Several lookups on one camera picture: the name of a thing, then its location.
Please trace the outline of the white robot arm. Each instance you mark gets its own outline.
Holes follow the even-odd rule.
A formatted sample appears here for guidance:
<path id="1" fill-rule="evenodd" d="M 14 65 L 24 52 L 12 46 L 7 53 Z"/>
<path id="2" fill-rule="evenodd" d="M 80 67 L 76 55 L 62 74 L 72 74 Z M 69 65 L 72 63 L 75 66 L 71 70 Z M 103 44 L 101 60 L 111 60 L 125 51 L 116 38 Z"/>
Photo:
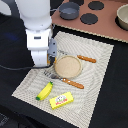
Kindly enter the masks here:
<path id="1" fill-rule="evenodd" d="M 47 66 L 52 38 L 50 0 L 15 0 L 27 34 L 27 48 L 37 67 Z"/>

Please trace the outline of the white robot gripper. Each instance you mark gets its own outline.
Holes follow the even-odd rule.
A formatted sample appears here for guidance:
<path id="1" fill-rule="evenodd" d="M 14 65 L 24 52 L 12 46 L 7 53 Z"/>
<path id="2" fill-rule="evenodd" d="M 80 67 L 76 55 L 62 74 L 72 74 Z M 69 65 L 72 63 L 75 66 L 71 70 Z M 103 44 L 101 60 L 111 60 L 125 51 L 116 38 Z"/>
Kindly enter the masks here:
<path id="1" fill-rule="evenodd" d="M 57 56 L 57 43 L 52 38 L 50 29 L 26 31 L 27 48 L 31 52 L 36 67 L 49 66 Z"/>

